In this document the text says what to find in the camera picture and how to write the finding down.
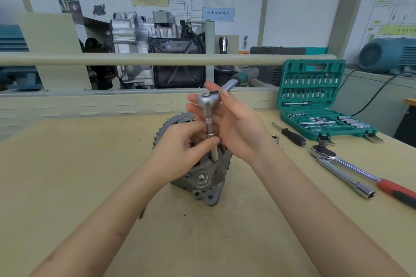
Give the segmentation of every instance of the ratchet wrench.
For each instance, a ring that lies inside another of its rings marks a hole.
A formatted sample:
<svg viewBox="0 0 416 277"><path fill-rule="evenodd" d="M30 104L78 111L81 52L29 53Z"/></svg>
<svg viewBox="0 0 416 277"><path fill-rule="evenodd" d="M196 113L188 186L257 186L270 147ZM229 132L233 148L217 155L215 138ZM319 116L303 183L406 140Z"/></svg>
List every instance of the ratchet wrench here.
<svg viewBox="0 0 416 277"><path fill-rule="evenodd" d="M405 188L401 185L398 185L392 181L381 179L379 177L376 177L358 167L355 165L352 165L351 163L342 160L340 157L336 155L335 152L328 150L323 145L317 145L313 146L311 149L311 154L314 157L320 157L322 159L325 159L328 162L336 162L342 166L345 166L348 169L351 169L370 180L377 182L377 187L381 189L383 192L387 193L388 195L394 197L395 199L401 201L402 203L406 204L407 206L410 206L414 209L416 209L416 193L412 190L409 190L408 188Z"/></svg>
<svg viewBox="0 0 416 277"><path fill-rule="evenodd" d="M235 87L243 83L249 83L250 81L257 78L259 75L258 68L246 68L240 71L238 74L233 75L231 79L226 82L225 85L221 87L222 90L227 90L228 92ZM202 107L204 112L205 121L207 124L208 138L214 137L214 127L212 123L212 108L221 101L220 91L210 91L208 93L203 93L198 96L198 106ZM211 160L213 162L218 161L218 149L214 147L211 150Z"/></svg>

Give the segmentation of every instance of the forearm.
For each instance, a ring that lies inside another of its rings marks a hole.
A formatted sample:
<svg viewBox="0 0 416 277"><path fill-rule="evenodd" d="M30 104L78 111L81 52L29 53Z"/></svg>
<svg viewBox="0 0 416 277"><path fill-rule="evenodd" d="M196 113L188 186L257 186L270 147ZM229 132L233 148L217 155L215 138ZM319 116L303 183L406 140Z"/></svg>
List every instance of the forearm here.
<svg viewBox="0 0 416 277"><path fill-rule="evenodd" d="M30 275L101 276L141 211L161 189L151 171L139 168Z"/></svg>
<svg viewBox="0 0 416 277"><path fill-rule="evenodd" d="M252 168L322 276L408 276L277 145Z"/></svg>

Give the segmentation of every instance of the black plastic cover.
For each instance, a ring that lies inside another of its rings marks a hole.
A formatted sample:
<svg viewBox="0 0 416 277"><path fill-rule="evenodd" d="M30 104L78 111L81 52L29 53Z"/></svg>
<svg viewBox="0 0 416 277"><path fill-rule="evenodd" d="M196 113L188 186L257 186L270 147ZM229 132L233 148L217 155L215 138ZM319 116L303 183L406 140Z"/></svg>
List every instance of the black plastic cover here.
<svg viewBox="0 0 416 277"><path fill-rule="evenodd" d="M202 54L193 38L149 38L151 53ZM198 88L205 82L205 66L153 66L156 88Z"/></svg>

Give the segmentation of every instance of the red handle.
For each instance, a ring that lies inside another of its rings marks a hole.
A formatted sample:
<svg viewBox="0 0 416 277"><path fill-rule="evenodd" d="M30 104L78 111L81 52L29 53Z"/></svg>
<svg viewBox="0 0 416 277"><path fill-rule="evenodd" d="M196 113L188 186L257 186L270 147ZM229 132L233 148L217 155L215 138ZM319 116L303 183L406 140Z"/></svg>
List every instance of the red handle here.
<svg viewBox="0 0 416 277"><path fill-rule="evenodd" d="M402 203L416 209L416 193L389 180L382 179L378 188Z"/></svg>

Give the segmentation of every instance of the green tool case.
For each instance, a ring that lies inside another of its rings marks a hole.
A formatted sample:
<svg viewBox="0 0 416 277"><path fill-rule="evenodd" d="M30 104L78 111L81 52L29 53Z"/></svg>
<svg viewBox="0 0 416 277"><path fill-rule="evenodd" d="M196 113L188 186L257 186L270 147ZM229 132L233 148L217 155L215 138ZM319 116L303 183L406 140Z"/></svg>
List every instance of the green tool case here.
<svg viewBox="0 0 416 277"><path fill-rule="evenodd" d="M336 135L374 136L375 128L346 124L337 119L346 115L331 110L344 69L345 60L287 60L283 65L278 98L280 118L311 140L327 140ZM316 118L335 123L300 124L315 122Z"/></svg>

